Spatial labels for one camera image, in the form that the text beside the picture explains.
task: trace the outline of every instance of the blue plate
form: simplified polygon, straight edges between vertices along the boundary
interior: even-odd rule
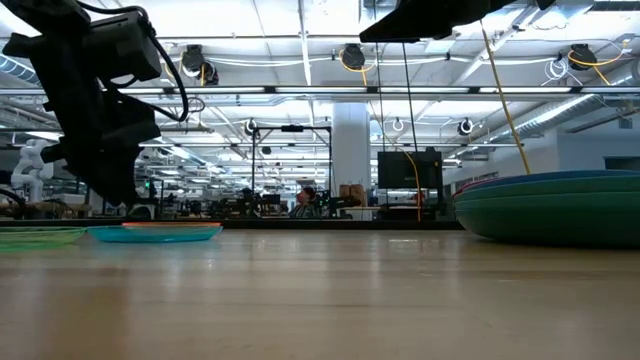
[[[176,243],[208,241],[221,226],[98,226],[88,229],[94,238],[109,243]]]

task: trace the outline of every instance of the table surface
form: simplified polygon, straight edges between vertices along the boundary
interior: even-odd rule
[[[0,253],[0,359],[637,359],[640,252],[239,231]]]

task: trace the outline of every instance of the person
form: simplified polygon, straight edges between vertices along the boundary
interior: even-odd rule
[[[411,201],[415,201],[416,204],[418,204],[418,198],[420,198],[420,205],[424,205],[424,200],[426,199],[426,195],[424,192],[420,191],[419,193],[415,193],[413,194],[413,196],[411,197]]]
[[[295,219],[310,219],[320,217],[318,208],[314,204],[316,198],[316,191],[312,187],[305,187],[296,196],[298,205],[289,213],[290,218]]]

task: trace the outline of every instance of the yellow cable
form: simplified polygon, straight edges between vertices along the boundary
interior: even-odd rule
[[[380,119],[378,119],[378,115],[376,115],[376,111],[373,108],[373,105],[371,105],[371,103],[369,103],[369,106],[371,107],[371,112],[373,113],[373,117],[376,119],[376,121],[378,122],[378,124],[380,124],[380,129],[382,129],[382,127],[384,126],[384,124],[380,121]],[[420,188],[420,179],[418,178],[418,167],[416,166],[416,163],[413,161],[413,159],[411,158],[411,155],[409,155],[408,152],[404,151],[403,148],[399,147],[398,145],[394,144],[393,141],[391,141],[391,139],[389,139],[389,137],[387,136],[387,134],[383,131],[382,135],[384,136],[385,139],[387,139],[387,141],[389,142],[389,144],[391,144],[392,147],[402,151],[404,153],[404,155],[407,157],[407,159],[409,159],[409,162],[411,163],[411,166],[413,166],[413,172],[416,175],[416,187],[418,189],[418,222],[422,221],[422,189]]]
[[[350,67],[348,67],[347,65],[345,65],[345,64],[344,64],[344,61],[342,61],[342,54],[344,54],[344,50],[340,50],[340,53],[338,54],[338,58],[340,59],[340,64],[342,64],[342,67],[343,67],[343,68],[345,68],[345,69],[346,69],[346,70],[348,70],[348,71],[351,71],[351,72],[359,72],[359,73],[362,73],[362,82],[364,83],[364,86],[367,86],[367,76],[365,75],[365,73],[366,73],[367,71],[369,71],[369,70],[373,69],[373,68],[376,66],[376,64],[375,64],[375,63],[373,63],[373,64],[371,64],[371,66],[369,66],[369,67],[368,67],[368,68],[366,68],[366,69],[353,70],[353,69],[351,69]]]
[[[618,54],[618,56],[616,56],[615,58],[605,61],[605,62],[601,62],[601,63],[588,63],[588,62],[584,62],[584,61],[580,61],[580,60],[576,60],[573,57],[571,57],[571,55],[573,53],[575,53],[575,51],[571,50],[569,51],[569,54],[567,55],[569,57],[569,60],[573,61],[576,64],[580,64],[580,65],[584,65],[584,66],[603,66],[603,65],[608,65],[611,63],[614,63],[618,60],[620,60],[620,58],[622,57],[622,55],[624,55],[624,49],[627,47],[627,42],[624,41],[622,43],[622,51],[620,51],[620,54]]]
[[[605,84],[607,84],[608,86],[612,86],[611,82],[609,82],[609,80],[607,80],[607,77],[604,76],[602,71],[600,71],[600,69],[598,69],[597,66],[594,66],[593,70],[595,70],[598,73],[598,75],[600,76],[602,81],[604,81]],[[633,111],[635,113],[636,112],[636,108],[635,108],[635,106],[633,106],[633,103],[631,101],[629,101],[629,100],[625,100],[625,102],[627,103],[627,107],[629,108],[629,110],[631,110],[631,111]]]
[[[527,175],[531,175],[531,169],[529,168],[527,155],[524,153],[524,149],[522,148],[522,144],[520,143],[520,136],[516,131],[516,127],[513,125],[513,120],[511,119],[511,114],[509,113],[507,101],[504,98],[504,92],[502,91],[502,85],[500,84],[500,78],[498,77],[498,70],[496,69],[496,62],[493,58],[493,51],[491,50],[491,46],[489,45],[489,37],[487,36],[487,32],[484,29],[482,20],[480,20],[480,26],[482,27],[482,35],[484,36],[484,45],[487,48],[487,54],[489,54],[489,60],[491,61],[493,77],[496,80],[496,86],[498,87],[498,93],[500,94],[500,100],[502,101],[502,109],[504,110],[504,114],[507,117],[507,122],[509,123],[509,127],[511,128],[511,134],[513,134],[513,138],[516,140],[516,145],[518,145],[518,150],[520,151],[520,156],[522,157],[522,163],[524,164],[524,169],[527,172]]]
[[[598,73],[598,75],[600,75],[600,78],[602,79],[602,81],[604,81],[605,84],[611,86],[611,83],[609,82],[609,80],[607,80],[607,78],[604,76],[604,74],[602,74],[602,72],[600,71],[600,69],[598,69],[597,66],[594,66],[593,70],[595,70]]]

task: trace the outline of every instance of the monitor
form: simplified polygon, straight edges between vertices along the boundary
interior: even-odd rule
[[[442,188],[442,153],[427,151],[407,153],[416,165],[420,188]],[[416,171],[403,152],[378,153],[379,189],[415,189]]]

